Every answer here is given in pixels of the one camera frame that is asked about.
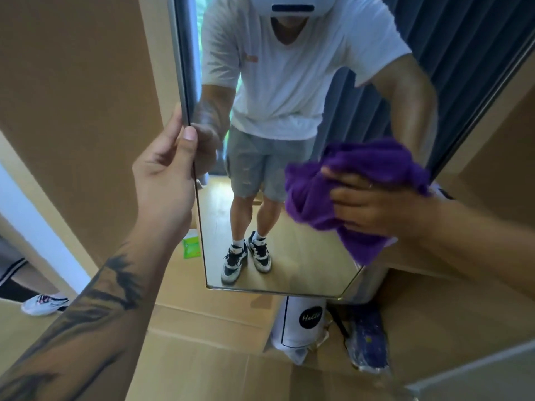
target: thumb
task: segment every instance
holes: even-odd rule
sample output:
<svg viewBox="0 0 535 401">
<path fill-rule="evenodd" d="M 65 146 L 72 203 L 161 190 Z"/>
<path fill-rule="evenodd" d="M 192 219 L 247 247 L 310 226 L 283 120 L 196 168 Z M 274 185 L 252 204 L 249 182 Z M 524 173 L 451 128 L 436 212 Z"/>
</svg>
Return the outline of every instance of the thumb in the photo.
<svg viewBox="0 0 535 401">
<path fill-rule="evenodd" d="M 185 127 L 178 135 L 177 152 L 169 166 L 174 172 L 191 177 L 191 165 L 197 153 L 197 130 L 194 127 Z"/>
</svg>

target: person's foot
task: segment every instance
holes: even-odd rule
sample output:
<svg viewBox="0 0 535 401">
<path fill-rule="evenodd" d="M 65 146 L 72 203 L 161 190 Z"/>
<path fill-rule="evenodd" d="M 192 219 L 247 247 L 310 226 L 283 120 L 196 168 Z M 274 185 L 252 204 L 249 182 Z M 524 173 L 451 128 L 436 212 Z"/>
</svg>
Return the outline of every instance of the person's foot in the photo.
<svg viewBox="0 0 535 401">
<path fill-rule="evenodd" d="M 271 256 L 266 245 L 266 238 L 254 239 L 255 232 L 247 239 L 247 247 L 252 254 L 252 261 L 260 273 L 268 273 L 271 270 Z"/>
<path fill-rule="evenodd" d="M 23 302 L 20 309 L 24 314 L 40 317 L 50 315 L 61 307 L 66 307 L 68 305 L 69 299 L 65 298 L 63 294 L 59 292 L 52 296 L 39 294 L 38 296 L 31 297 L 29 300 Z"/>
<path fill-rule="evenodd" d="M 227 256 L 225 256 L 225 263 L 223 264 L 223 272 L 221 273 L 221 281 L 225 284 L 234 284 L 240 276 L 241 267 L 247 260 L 247 245 L 244 240 L 244 247 L 236 246 L 234 244 L 228 249 Z"/>
</svg>

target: green wet wipes packet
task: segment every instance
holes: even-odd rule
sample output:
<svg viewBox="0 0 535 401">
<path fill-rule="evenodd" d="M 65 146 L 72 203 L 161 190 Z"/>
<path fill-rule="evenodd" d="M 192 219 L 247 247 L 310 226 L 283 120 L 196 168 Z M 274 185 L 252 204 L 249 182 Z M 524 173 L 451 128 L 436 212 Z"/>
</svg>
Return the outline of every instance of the green wet wipes packet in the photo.
<svg viewBox="0 0 535 401">
<path fill-rule="evenodd" d="M 184 245 L 184 259 L 197 258 L 201 255 L 197 229 L 190 229 L 184 236 L 182 244 Z"/>
</svg>

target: t-shirt sleeve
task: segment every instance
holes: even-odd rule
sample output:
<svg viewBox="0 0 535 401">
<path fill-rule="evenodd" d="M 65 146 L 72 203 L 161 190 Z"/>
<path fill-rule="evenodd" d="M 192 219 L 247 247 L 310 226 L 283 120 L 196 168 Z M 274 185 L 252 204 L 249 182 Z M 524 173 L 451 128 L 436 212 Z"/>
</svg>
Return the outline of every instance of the t-shirt sleeve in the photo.
<svg viewBox="0 0 535 401">
<path fill-rule="evenodd" d="M 202 84 L 235 89 L 240 77 L 240 54 L 234 23 L 233 0 L 212 0 L 201 28 Z"/>
<path fill-rule="evenodd" d="M 356 73 L 356 87 L 389 63 L 411 53 L 388 7 L 381 0 L 359 1 L 359 6 L 349 9 L 344 54 L 344 65 Z"/>
</svg>

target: purple cloth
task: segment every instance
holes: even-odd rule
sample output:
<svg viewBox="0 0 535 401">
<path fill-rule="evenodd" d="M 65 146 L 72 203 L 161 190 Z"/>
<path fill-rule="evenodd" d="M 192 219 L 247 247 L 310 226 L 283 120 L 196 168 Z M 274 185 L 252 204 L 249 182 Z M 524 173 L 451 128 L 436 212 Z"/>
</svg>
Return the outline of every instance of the purple cloth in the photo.
<svg viewBox="0 0 535 401">
<path fill-rule="evenodd" d="M 393 138 L 369 143 L 333 143 L 319 162 L 291 163 L 286 167 L 286 211 L 299 223 L 325 231 L 336 229 L 353 259 L 368 265 L 388 241 L 387 237 L 362 234 L 345 228 L 334 217 L 329 193 L 341 183 L 325 178 L 320 169 L 358 173 L 376 183 L 412 186 L 427 195 L 429 173 L 412 161 L 408 149 Z"/>
</svg>

